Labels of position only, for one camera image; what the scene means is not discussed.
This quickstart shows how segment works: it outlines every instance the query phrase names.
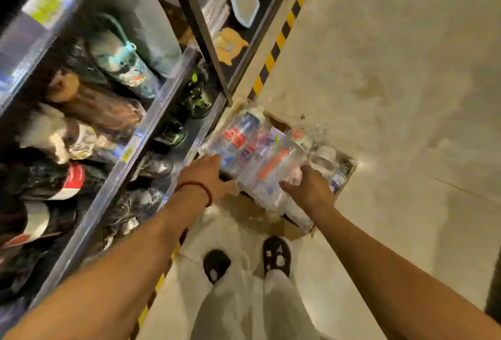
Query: forearm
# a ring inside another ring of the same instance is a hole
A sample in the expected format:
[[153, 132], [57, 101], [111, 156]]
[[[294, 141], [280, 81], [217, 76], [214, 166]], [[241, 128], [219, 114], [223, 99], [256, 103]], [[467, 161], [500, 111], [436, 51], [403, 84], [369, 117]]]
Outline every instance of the forearm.
[[109, 254], [68, 278], [6, 339], [110, 339], [117, 323], [146, 305], [185, 228], [183, 216], [202, 211], [206, 199], [195, 186], [174, 194]]
[[364, 233], [334, 207], [312, 218], [389, 338], [494, 339], [500, 327], [452, 289]]

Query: white pants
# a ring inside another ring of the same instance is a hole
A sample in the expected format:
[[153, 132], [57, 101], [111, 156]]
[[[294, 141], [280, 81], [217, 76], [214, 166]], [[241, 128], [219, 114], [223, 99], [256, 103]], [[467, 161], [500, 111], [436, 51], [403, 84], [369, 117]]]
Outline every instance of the white pants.
[[266, 274], [263, 291], [264, 328], [256, 330], [251, 280], [231, 265], [216, 282], [198, 311], [191, 340], [250, 340], [264, 334], [269, 340], [319, 340], [308, 312], [295, 286], [281, 270]]

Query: leg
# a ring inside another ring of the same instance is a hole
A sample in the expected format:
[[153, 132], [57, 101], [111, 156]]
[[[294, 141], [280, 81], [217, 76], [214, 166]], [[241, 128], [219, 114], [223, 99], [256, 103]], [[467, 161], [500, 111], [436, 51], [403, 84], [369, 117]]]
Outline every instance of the leg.
[[222, 250], [204, 258], [204, 270], [214, 284], [195, 319], [191, 340], [245, 340], [245, 319], [250, 312], [242, 270], [231, 265]]
[[265, 330], [273, 340], [318, 340], [301, 296], [289, 279], [291, 251], [279, 237], [270, 237], [263, 244], [265, 290], [263, 309]]

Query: foot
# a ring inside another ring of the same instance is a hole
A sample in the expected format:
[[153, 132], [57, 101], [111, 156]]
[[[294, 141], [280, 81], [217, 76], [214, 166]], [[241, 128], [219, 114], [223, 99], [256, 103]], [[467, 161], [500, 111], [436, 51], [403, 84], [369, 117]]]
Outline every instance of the foot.
[[270, 237], [263, 243], [265, 276], [270, 270], [281, 270], [289, 277], [291, 273], [291, 249], [280, 237]]
[[216, 284], [226, 273], [231, 260], [221, 249], [212, 249], [204, 257], [204, 271], [210, 283]]

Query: concrete floor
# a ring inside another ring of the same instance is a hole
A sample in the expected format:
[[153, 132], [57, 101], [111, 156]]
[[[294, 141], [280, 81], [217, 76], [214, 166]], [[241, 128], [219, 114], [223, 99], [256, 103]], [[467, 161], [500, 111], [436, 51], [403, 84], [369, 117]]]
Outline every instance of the concrete floor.
[[[236, 99], [293, 2], [280, 8]], [[327, 141], [357, 160], [336, 202], [347, 218], [480, 308], [501, 245], [500, 9], [501, 0], [306, 0], [259, 96], [278, 117], [324, 126]], [[189, 337], [211, 286], [201, 269], [211, 248], [259, 268], [264, 236], [240, 227], [232, 210], [210, 208], [190, 232], [140, 339]], [[291, 248], [293, 280], [319, 331], [384, 338], [320, 233]]]

